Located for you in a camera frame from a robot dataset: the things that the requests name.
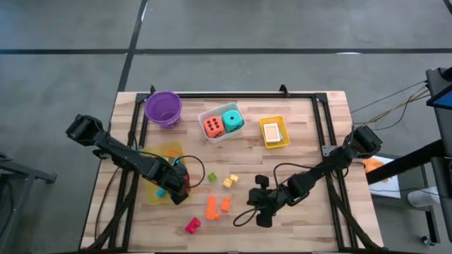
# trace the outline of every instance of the purple bowl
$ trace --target purple bowl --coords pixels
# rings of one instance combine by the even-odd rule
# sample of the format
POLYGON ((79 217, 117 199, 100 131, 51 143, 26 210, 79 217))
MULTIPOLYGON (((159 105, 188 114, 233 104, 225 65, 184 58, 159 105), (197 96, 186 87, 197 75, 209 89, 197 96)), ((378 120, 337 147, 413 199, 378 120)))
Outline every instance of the purple bowl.
POLYGON ((179 123, 182 102, 179 95, 170 91, 156 92, 145 104, 145 115, 162 128, 174 128, 179 123))

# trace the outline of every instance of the white bin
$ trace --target white bin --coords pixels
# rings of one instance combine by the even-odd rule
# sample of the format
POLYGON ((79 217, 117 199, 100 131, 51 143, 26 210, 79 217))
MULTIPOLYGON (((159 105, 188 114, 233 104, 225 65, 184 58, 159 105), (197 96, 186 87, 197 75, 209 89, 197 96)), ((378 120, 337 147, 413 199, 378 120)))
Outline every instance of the white bin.
POLYGON ((228 103, 221 107, 218 107, 216 109, 212 109, 210 111, 204 112, 198 116, 198 120, 199 120, 199 124, 201 125, 201 130, 203 131, 204 136, 207 138, 207 140, 210 143, 220 142, 221 140, 225 140, 226 138, 230 138, 234 135, 241 133, 246 124, 245 118, 243 117, 243 114, 240 112, 239 106, 237 106, 237 103, 234 103, 234 102, 231 102, 231 103, 228 103), (206 130, 204 129, 204 125, 203 125, 204 120, 206 120, 212 116, 219 116, 221 118, 221 116, 229 110, 237 110, 240 113, 240 116, 242 116, 242 119, 243 119, 243 126, 240 129, 238 129, 236 131, 232 131, 231 133, 226 133, 226 134, 222 135, 221 137, 209 138, 207 136, 206 130))

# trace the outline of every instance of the wooden table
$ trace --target wooden table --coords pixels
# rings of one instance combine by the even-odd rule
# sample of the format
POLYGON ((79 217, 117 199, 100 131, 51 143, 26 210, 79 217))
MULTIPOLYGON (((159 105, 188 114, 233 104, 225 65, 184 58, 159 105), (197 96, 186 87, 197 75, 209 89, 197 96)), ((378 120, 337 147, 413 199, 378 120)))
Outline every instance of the wooden table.
MULTIPOLYGON (((350 132, 352 119, 344 92, 327 92, 331 116, 338 143, 350 132)), ((112 115, 111 134, 126 143, 130 128, 135 92, 118 93, 112 115)), ((323 132, 327 135, 326 124, 323 132)), ((182 99, 182 121, 173 130, 162 130, 149 123, 146 146, 159 145, 178 140, 184 154, 195 155, 203 160, 206 174, 215 172, 218 180, 206 180, 180 205, 149 205, 146 202, 145 180, 140 179, 133 216, 129 251, 145 252, 203 252, 203 251, 334 251, 337 250, 333 220, 328 201, 325 180, 320 180, 310 196, 294 207, 284 207, 273 218, 269 229, 256 226, 253 219, 246 226, 234 227, 232 220, 251 207, 246 205, 248 191, 256 187, 254 177, 264 174, 270 177, 274 188, 273 167, 281 162, 315 165, 321 161, 319 141, 314 114, 309 99, 182 99), (242 133, 230 139, 210 144, 203 137, 198 115, 228 102, 236 102, 241 109, 246 126, 242 133), (267 150, 265 148, 259 119, 266 116, 283 115, 291 144, 286 147, 267 150), (230 174, 239 177, 239 182, 226 189, 222 182, 230 174), (224 197, 232 198, 228 214, 221 214, 220 221, 206 221, 204 218, 209 195, 215 195, 217 204, 224 197), (201 220, 202 226, 196 234, 189 235, 184 227, 193 217, 201 220)), ((187 159, 186 165, 192 184, 201 177, 197 161, 187 159)), ((94 241, 94 225, 97 211, 108 181, 116 167, 109 160, 102 161, 93 193, 88 219, 85 225, 81 247, 94 241)), ((299 168, 280 167, 279 179, 285 179, 299 168)), ((112 184, 100 216, 100 231, 112 217, 117 199, 119 175, 112 184)), ((352 213, 369 234, 371 239, 383 245, 376 220, 364 170, 359 164, 352 164, 345 179, 352 213)), ((341 218, 345 242, 348 243, 345 220, 341 218)))

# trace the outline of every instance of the black stripe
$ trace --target black stripe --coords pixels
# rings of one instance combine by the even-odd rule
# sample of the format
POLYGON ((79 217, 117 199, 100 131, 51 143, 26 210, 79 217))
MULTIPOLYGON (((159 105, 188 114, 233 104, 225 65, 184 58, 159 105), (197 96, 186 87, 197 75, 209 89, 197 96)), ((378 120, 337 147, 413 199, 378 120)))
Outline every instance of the black stripe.
POLYGON ((385 49, 135 49, 141 17, 129 49, 0 49, 0 54, 128 54, 130 55, 223 55, 223 54, 452 54, 452 48, 385 48, 385 49))
POLYGON ((127 54, 127 49, 0 49, 0 54, 127 54))
POLYGON ((137 49, 141 55, 221 55, 221 54, 447 54, 452 48, 385 49, 137 49))
POLYGON ((447 9, 451 12, 451 14, 452 14, 452 2, 450 1, 450 0, 443 0, 444 1, 444 3, 446 4, 446 6, 447 6, 447 9))
POLYGON ((132 66, 133 55, 135 54, 136 44, 138 42, 138 36, 140 35, 141 25, 143 21, 141 18, 146 9, 148 0, 142 0, 140 8, 138 10, 138 15, 136 16, 135 28, 133 29, 132 39, 129 45, 129 52, 127 53, 126 62, 122 68, 121 79, 119 80, 118 92, 123 92, 126 89, 127 78, 129 77, 130 67, 132 66))

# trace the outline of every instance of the concrete floor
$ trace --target concrete floor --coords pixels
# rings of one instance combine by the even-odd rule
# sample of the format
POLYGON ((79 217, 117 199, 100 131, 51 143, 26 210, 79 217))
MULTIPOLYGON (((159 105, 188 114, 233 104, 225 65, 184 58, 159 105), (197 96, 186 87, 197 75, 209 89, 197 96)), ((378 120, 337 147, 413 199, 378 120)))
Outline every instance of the concrete floor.
MULTIPOLYGON (((141 0, 3 0, 0 49, 127 49, 141 0)), ((441 0, 149 1, 138 48, 449 47, 452 15, 441 0)), ((344 90, 351 109, 424 80, 450 54, 135 56, 126 91, 344 90)), ((76 114, 107 122, 124 55, 0 55, 0 151, 58 173, 36 183, 10 253, 75 250, 99 161, 66 138, 76 114)), ((412 91, 353 115, 368 119, 412 91)), ((401 112, 378 127, 393 123, 401 112)), ((404 155, 439 138, 432 109, 411 104, 395 127, 378 133, 382 152, 404 155)), ((447 241, 420 244, 421 212, 376 206, 385 246, 445 253, 447 241)))

